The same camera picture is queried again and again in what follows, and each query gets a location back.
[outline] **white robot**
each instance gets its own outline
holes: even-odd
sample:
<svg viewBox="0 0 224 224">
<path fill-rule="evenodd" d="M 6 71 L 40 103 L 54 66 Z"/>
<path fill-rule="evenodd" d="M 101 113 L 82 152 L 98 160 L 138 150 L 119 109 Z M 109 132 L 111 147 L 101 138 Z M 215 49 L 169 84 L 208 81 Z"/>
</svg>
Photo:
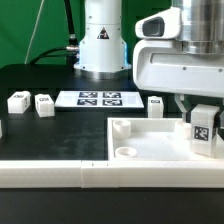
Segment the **white robot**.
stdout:
<svg viewBox="0 0 224 224">
<path fill-rule="evenodd" d="M 171 92 L 183 112 L 184 95 L 224 98 L 224 0 L 173 0 L 172 7 L 136 24 L 133 76 L 143 90 Z M 191 148 L 212 155 L 220 108 L 191 112 Z M 219 126 L 224 128 L 224 113 Z"/>
<path fill-rule="evenodd" d="M 119 77 L 131 66 L 121 38 L 121 0 L 85 0 L 86 33 L 75 72 L 94 79 Z"/>
</svg>

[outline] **cable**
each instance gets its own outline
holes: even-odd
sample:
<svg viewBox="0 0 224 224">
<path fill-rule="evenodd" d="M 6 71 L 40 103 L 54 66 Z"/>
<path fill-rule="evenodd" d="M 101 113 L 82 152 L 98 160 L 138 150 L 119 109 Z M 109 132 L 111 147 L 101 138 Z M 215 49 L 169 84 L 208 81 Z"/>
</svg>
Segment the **cable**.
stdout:
<svg viewBox="0 0 224 224">
<path fill-rule="evenodd" d="M 27 64 L 27 62 L 28 62 L 30 49 L 32 47 L 33 40 L 34 40 L 34 37 L 36 35 L 36 31 L 37 31 L 37 27 L 38 27 L 38 24 L 39 24 L 39 21 L 40 21 L 40 16 L 41 16 L 41 13 L 42 13 L 42 10 L 43 10 L 44 3 L 45 3 L 45 0 L 42 0 L 41 4 L 40 4 L 40 9 L 39 9 L 39 12 L 38 12 L 38 15 L 37 15 L 36 23 L 35 23 L 35 26 L 34 26 L 33 34 L 32 34 L 31 39 L 30 39 L 30 43 L 29 43 L 29 47 L 28 47 L 28 50 L 27 50 L 27 54 L 26 54 L 24 64 Z"/>
<path fill-rule="evenodd" d="M 65 11 L 68 23 L 68 32 L 69 32 L 69 44 L 70 45 L 78 45 L 78 40 L 75 35 L 74 23 L 72 18 L 72 10 L 70 0 L 64 0 L 65 3 Z"/>
<path fill-rule="evenodd" d="M 57 51 L 65 51 L 66 50 L 66 47 L 58 47 L 58 48 L 53 48 L 53 49 L 50 49 L 48 51 L 45 51 L 44 53 L 40 54 L 38 57 L 34 58 L 29 64 L 36 64 L 37 61 L 39 61 L 41 58 L 46 58 L 46 57 L 53 57 L 54 55 L 48 55 L 50 53 L 53 53 L 53 52 L 57 52 Z"/>
</svg>

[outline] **black logo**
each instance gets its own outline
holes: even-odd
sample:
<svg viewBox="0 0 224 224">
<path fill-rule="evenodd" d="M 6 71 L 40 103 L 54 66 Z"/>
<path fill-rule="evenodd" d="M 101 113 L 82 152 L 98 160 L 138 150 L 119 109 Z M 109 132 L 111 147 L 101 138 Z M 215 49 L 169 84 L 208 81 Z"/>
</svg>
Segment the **black logo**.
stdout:
<svg viewBox="0 0 224 224">
<path fill-rule="evenodd" d="M 108 34 L 107 34 L 107 31 L 106 31 L 105 27 L 102 29 L 102 31 L 98 35 L 97 39 L 102 39 L 102 40 L 108 40 L 108 39 L 110 39 L 109 36 L 108 36 Z"/>
<path fill-rule="evenodd" d="M 49 101 L 48 98 L 40 98 L 39 101 Z"/>
<path fill-rule="evenodd" d="M 15 95 L 13 98 L 23 98 L 24 95 Z"/>
<path fill-rule="evenodd" d="M 151 100 L 151 103 L 160 103 L 160 100 Z"/>
</svg>

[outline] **white tray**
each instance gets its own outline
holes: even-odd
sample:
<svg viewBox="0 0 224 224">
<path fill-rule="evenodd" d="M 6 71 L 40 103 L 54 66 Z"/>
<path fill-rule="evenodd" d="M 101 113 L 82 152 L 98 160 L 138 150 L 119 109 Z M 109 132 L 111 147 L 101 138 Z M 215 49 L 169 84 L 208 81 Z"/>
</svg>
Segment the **white tray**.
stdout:
<svg viewBox="0 0 224 224">
<path fill-rule="evenodd" d="M 180 119 L 132 119 L 131 135 L 126 139 L 113 137 L 113 122 L 123 118 L 108 119 L 108 150 L 109 160 L 129 161 L 216 161 L 224 159 L 224 142 L 217 137 L 217 145 L 213 149 L 214 156 L 208 157 L 195 154 L 190 150 L 190 140 L 177 140 L 174 126 Z M 137 155 L 130 157 L 116 157 L 115 150 L 120 147 L 134 148 Z"/>
</svg>

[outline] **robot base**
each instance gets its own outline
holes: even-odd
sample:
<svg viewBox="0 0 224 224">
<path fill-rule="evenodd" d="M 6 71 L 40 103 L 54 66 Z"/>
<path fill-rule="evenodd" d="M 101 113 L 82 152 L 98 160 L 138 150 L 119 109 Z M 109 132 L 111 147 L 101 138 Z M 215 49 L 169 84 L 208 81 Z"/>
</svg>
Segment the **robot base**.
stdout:
<svg viewBox="0 0 224 224">
<path fill-rule="evenodd" d="M 131 68 L 124 69 L 117 72 L 94 72 L 94 71 L 85 71 L 81 69 L 75 69 L 76 75 L 81 75 L 86 78 L 90 79 L 99 79 L 99 80 L 105 80 L 105 79 L 118 79 L 124 76 L 127 76 Z"/>
</svg>

